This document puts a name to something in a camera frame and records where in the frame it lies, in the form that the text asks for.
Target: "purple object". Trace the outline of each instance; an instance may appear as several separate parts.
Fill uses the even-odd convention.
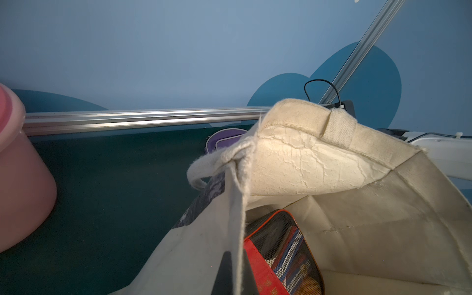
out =
[[[210,136],[205,146],[205,153],[212,153],[221,148],[229,147],[237,142],[247,130],[239,128],[228,128],[220,130]]]

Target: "red mesh pouch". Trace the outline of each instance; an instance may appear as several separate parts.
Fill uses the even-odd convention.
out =
[[[260,295],[324,294],[320,270],[288,211],[274,211],[248,225],[244,249]]]

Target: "teal floor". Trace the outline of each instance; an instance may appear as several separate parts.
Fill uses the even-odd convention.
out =
[[[186,170],[222,128],[33,140],[57,203],[0,253],[0,295],[104,295],[128,285],[197,196]]]

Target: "metal bar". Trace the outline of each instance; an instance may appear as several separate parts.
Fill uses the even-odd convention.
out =
[[[27,113],[26,135],[258,120],[270,107]]]
[[[354,48],[353,53],[351,53],[336,78],[334,78],[333,84],[339,91],[346,84],[355,69],[362,62],[404,2],[405,0],[388,0],[385,3],[384,7],[374,19],[369,29],[367,29],[367,32],[365,32],[356,48]],[[330,87],[321,98],[320,104],[330,104],[335,98],[336,92],[332,87]]]

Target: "pink bucket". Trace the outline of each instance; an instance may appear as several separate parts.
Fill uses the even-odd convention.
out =
[[[56,201],[56,183],[21,130],[25,107],[0,84],[0,252],[36,230]]]

